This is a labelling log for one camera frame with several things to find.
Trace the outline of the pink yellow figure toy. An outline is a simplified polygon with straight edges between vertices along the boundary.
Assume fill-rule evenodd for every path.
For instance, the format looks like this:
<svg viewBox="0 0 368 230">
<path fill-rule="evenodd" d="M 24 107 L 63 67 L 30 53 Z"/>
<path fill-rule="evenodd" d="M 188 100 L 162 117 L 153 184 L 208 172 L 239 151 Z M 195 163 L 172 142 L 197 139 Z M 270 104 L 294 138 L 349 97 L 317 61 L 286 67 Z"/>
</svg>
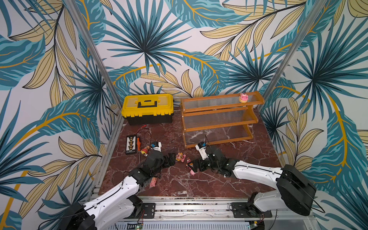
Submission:
<svg viewBox="0 0 368 230">
<path fill-rule="evenodd" d="M 176 157 L 175 157 L 175 159 L 176 159 L 176 161 L 178 161 L 178 162 L 184 162 L 185 161 L 185 159 L 186 159 L 186 155 L 185 154 L 183 154 L 183 153 L 181 153 L 181 152 L 179 152 L 177 155 L 176 155 Z"/>
</svg>

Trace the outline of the ice cream cone figure toy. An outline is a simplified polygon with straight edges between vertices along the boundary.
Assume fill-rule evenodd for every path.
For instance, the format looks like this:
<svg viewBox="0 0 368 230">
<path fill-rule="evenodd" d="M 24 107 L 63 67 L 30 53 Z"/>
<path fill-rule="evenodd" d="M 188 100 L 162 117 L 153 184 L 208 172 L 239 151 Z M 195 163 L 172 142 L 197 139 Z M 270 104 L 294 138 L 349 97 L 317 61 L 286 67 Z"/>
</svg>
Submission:
<svg viewBox="0 0 368 230">
<path fill-rule="evenodd" d="M 150 150 L 150 146 L 149 146 L 149 145 L 147 145 L 147 146 L 145 146 L 144 148 L 142 148 L 142 149 L 141 149 L 141 154 L 142 154 L 143 156 L 147 157 L 147 156 L 148 156 L 148 152 L 149 152 L 149 150 Z"/>
</svg>

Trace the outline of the pink round pig figure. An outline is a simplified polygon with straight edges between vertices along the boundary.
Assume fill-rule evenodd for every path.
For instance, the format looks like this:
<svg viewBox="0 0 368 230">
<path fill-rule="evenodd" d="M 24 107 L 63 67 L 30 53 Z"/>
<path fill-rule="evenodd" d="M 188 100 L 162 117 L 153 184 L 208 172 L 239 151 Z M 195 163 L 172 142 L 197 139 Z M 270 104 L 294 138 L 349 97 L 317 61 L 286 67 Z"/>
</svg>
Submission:
<svg viewBox="0 0 368 230">
<path fill-rule="evenodd" d="M 248 94 L 242 93 L 239 96 L 239 102 L 241 103 L 247 103 L 248 102 Z"/>
</svg>

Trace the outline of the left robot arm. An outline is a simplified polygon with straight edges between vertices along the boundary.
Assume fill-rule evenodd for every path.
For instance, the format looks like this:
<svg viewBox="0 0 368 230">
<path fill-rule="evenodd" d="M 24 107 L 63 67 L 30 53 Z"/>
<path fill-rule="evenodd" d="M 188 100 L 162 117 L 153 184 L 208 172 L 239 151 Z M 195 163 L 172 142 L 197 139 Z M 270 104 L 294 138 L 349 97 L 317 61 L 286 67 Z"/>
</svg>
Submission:
<svg viewBox="0 0 368 230">
<path fill-rule="evenodd" d="M 121 219 L 138 217 L 143 210 L 143 202 L 137 196 L 139 191 L 162 169 L 175 163 L 175 153 L 152 150 L 118 185 L 83 205 L 77 203 L 67 208 L 57 229 L 106 230 Z"/>
</svg>

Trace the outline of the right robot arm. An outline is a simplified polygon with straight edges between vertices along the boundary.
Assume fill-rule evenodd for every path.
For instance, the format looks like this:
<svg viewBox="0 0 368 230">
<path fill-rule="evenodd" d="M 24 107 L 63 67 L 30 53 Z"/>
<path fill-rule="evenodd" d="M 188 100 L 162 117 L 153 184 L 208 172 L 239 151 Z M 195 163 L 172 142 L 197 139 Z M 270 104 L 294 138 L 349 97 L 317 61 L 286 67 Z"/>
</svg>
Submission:
<svg viewBox="0 0 368 230">
<path fill-rule="evenodd" d="M 250 164 L 238 159 L 226 158 L 215 146 L 198 145 L 201 157 L 187 161 L 192 173 L 212 170 L 226 178 L 236 178 L 257 182 L 273 190 L 255 192 L 247 205 L 257 212 L 289 209 L 302 216 L 310 215 L 316 187 L 292 165 L 266 167 Z"/>
</svg>

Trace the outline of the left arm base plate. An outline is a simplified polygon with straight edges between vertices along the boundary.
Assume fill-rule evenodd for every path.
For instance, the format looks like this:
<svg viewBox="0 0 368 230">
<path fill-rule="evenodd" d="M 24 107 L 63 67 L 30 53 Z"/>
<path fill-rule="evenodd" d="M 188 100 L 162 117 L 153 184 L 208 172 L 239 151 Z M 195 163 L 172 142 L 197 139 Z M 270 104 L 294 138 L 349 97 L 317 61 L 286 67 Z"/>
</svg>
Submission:
<svg viewBox="0 0 368 230">
<path fill-rule="evenodd" d="M 133 213 L 126 219 L 153 219 L 155 217 L 156 204 L 155 203 L 142 203 L 135 207 Z"/>
</svg>

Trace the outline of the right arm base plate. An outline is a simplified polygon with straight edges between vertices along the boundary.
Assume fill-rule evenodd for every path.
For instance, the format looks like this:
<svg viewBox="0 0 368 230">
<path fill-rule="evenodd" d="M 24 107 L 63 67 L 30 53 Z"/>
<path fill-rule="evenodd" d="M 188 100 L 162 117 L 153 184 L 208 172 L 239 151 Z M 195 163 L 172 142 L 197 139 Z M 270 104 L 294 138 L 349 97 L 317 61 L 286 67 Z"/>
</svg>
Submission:
<svg viewBox="0 0 368 230">
<path fill-rule="evenodd" d="M 230 211 L 234 218 L 271 218 L 273 217 L 271 211 L 262 212 L 254 205 L 247 202 L 233 202 L 230 204 Z"/>
</svg>

